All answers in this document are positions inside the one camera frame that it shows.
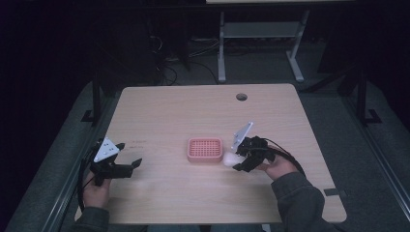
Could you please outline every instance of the white metal frame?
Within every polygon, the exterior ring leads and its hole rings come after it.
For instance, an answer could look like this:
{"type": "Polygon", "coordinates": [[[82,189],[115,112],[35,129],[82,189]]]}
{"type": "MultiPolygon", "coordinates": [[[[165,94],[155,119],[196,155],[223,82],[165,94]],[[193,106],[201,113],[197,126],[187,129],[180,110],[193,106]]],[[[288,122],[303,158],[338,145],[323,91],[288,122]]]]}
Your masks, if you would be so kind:
{"type": "Polygon", "coordinates": [[[287,22],[225,22],[224,12],[220,13],[220,54],[218,55],[219,82],[226,81],[225,61],[223,57],[224,38],[294,38],[291,50],[286,51],[290,67],[298,82],[304,77],[296,61],[302,36],[308,21],[309,10],[304,11],[300,21],[287,22]]]}

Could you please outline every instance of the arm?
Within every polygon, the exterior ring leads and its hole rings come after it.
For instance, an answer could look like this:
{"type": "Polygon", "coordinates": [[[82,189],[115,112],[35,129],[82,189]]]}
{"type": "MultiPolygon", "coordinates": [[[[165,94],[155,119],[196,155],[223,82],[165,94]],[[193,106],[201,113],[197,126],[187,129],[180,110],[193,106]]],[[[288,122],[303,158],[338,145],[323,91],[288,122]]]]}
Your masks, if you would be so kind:
{"type": "Polygon", "coordinates": [[[322,218],[325,203],[322,193],[291,162],[276,156],[274,162],[262,163],[258,169],[274,181],[272,190],[286,231],[337,231],[322,218]]]}
{"type": "Polygon", "coordinates": [[[84,211],[72,226],[75,232],[105,232],[108,230],[109,212],[105,209],[109,198],[111,180],[104,180],[100,187],[94,182],[94,174],[90,172],[85,179],[83,191],[84,211]]]}

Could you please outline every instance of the dark background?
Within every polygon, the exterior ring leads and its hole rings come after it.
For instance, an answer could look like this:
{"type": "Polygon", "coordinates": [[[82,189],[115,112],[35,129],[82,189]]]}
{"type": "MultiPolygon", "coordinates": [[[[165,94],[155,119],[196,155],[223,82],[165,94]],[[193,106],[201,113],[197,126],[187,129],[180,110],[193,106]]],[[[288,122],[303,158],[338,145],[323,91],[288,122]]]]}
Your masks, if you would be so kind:
{"type": "MultiPolygon", "coordinates": [[[[410,129],[407,10],[406,1],[373,1],[356,10],[312,11],[304,40],[328,41],[320,72],[360,64],[410,129]]],[[[13,215],[76,97],[96,73],[108,95],[127,85],[155,85],[155,66],[161,57],[152,55],[149,34],[161,36],[164,45],[183,59],[188,38],[217,38],[218,23],[218,12],[85,13],[72,1],[2,1],[0,230],[13,215]],[[150,25],[143,23],[147,18],[150,25]],[[120,65],[135,61],[134,68],[120,65]]]]}

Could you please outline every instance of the white ball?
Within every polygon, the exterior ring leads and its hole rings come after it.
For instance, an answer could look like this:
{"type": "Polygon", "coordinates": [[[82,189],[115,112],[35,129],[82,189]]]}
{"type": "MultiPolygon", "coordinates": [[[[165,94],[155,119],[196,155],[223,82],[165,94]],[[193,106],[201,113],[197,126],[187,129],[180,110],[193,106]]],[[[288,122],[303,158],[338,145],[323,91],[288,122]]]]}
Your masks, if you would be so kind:
{"type": "Polygon", "coordinates": [[[233,167],[238,163],[242,163],[244,160],[244,157],[241,157],[230,152],[225,152],[225,154],[223,154],[223,165],[227,167],[233,167]]]}

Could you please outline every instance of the table leg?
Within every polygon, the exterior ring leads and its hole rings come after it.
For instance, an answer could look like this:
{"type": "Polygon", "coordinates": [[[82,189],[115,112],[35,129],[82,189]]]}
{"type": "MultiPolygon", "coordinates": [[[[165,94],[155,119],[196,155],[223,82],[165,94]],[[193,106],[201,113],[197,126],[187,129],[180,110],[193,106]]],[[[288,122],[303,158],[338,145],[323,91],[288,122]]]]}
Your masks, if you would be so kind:
{"type": "Polygon", "coordinates": [[[296,81],[298,82],[303,82],[304,77],[302,76],[302,72],[299,69],[298,62],[296,61],[296,53],[298,52],[299,44],[301,43],[302,36],[304,35],[304,32],[305,32],[305,28],[306,28],[307,21],[308,21],[308,14],[309,14],[309,10],[304,12],[304,15],[302,16],[302,19],[299,23],[298,30],[296,32],[295,44],[293,45],[291,50],[286,51],[286,55],[287,55],[287,59],[289,61],[290,67],[292,68],[293,74],[295,75],[296,81]]]}
{"type": "Polygon", "coordinates": [[[226,81],[225,76],[225,60],[223,59],[223,25],[224,25],[224,12],[220,13],[220,54],[218,55],[218,81],[224,83],[226,81]]]}

